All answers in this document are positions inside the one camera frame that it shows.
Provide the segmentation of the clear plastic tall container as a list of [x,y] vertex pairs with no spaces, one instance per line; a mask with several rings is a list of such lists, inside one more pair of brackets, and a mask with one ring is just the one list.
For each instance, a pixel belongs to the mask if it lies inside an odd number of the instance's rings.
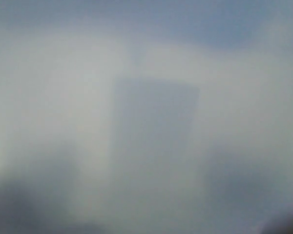
[[0,234],[292,213],[293,0],[0,0]]

